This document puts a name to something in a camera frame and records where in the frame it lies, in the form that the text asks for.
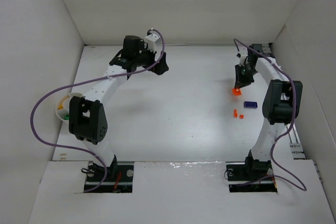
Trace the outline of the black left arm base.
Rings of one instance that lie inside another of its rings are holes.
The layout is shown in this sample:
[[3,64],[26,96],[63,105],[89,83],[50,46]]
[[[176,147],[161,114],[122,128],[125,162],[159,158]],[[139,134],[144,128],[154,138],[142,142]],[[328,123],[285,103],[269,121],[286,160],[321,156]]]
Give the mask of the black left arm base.
[[87,168],[82,168],[81,172],[86,175],[84,191],[86,193],[132,193],[134,163],[120,162],[114,175],[108,174],[103,183],[95,188],[103,179],[104,170],[98,170],[90,162]]

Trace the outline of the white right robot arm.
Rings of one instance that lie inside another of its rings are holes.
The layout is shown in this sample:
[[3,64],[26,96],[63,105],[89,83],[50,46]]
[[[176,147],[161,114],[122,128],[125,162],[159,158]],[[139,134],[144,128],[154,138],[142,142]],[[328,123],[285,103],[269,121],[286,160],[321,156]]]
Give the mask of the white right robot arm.
[[233,181],[258,180],[269,177],[274,164],[274,148],[279,139],[293,128],[299,114],[303,84],[293,81],[276,63],[271,52],[264,52],[261,44],[252,44],[247,54],[238,53],[239,64],[235,65],[233,90],[254,83],[260,74],[268,84],[262,103],[264,122],[255,145],[243,164],[227,165],[228,178]]

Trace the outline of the orange round lego piece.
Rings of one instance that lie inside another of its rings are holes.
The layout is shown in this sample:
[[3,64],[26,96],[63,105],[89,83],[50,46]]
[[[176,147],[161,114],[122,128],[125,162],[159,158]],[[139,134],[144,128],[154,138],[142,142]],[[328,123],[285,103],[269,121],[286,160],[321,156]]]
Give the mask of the orange round lego piece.
[[239,88],[233,88],[233,89],[232,89],[232,93],[233,93],[233,95],[235,95],[235,96],[240,96],[240,95],[242,95],[242,91],[241,91],[241,89],[239,89]]

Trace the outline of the dark blue lego brick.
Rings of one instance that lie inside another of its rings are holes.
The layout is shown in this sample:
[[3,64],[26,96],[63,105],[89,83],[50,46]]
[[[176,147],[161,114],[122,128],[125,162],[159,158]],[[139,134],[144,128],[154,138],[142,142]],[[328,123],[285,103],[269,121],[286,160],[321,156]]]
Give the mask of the dark blue lego brick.
[[258,104],[257,104],[257,102],[244,101],[244,108],[247,108],[247,109],[257,109],[258,108]]

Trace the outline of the yellow long lego brick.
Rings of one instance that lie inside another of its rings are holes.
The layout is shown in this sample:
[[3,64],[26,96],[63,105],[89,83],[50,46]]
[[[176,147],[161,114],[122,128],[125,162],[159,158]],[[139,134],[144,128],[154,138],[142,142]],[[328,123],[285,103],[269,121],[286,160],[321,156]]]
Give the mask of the yellow long lego brick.
[[64,107],[65,107],[64,104],[69,98],[70,98],[70,95],[66,95],[66,96],[62,97],[58,102],[57,110],[64,109]]

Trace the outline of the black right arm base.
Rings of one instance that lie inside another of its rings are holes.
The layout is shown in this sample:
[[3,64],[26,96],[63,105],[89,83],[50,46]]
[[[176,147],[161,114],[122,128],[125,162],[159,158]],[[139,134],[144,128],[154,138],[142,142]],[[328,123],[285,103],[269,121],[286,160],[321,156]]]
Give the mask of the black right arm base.
[[278,190],[273,178],[258,179],[272,174],[270,162],[261,165],[247,164],[247,162],[227,162],[226,178],[229,182],[230,193],[276,193]]

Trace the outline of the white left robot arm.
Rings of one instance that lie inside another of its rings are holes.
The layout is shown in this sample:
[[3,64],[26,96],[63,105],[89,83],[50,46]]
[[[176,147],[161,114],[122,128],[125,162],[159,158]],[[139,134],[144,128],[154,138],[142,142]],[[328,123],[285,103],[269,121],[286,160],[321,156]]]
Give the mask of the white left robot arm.
[[97,81],[82,96],[73,97],[69,101],[69,132],[83,141],[86,148],[103,161],[103,164],[93,165],[94,172],[107,172],[109,177],[117,172],[117,158],[106,137],[108,121],[105,113],[105,107],[117,88],[139,67],[156,75],[169,70],[164,51],[161,52],[159,61],[155,60],[156,44],[160,39],[161,36],[152,31],[144,38],[125,36],[123,47],[109,62],[104,79]]

